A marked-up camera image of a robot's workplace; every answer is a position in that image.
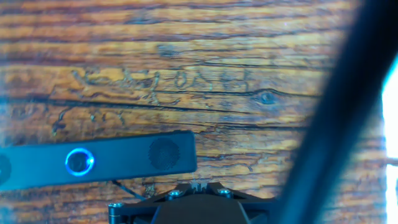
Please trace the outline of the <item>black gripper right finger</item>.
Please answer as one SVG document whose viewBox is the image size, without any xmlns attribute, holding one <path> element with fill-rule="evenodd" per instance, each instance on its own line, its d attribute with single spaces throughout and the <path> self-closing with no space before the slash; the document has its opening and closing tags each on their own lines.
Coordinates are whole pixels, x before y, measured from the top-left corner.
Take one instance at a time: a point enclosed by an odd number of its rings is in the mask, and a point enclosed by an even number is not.
<svg viewBox="0 0 398 224">
<path fill-rule="evenodd" d="M 199 194 L 210 194 L 239 202 L 245 209 L 272 209 L 274 198 L 259 198 L 237 190 L 229 189 L 219 182 L 198 184 Z"/>
</svg>

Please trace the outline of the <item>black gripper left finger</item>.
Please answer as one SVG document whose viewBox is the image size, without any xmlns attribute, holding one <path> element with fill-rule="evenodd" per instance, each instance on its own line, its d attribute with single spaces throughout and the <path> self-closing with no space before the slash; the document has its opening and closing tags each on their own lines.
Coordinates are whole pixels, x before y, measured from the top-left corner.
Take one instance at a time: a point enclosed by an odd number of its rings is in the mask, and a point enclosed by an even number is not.
<svg viewBox="0 0 398 224">
<path fill-rule="evenodd" d="M 144 198 L 126 188 L 120 182 L 113 182 L 127 193 L 140 199 L 137 203 L 115 202 L 108 205 L 109 224 L 136 224 L 153 223 L 152 219 L 157 215 L 160 206 L 165 202 L 180 199 L 185 196 L 198 193 L 198 183 L 178 184 L 174 189 L 151 198 Z"/>
</svg>

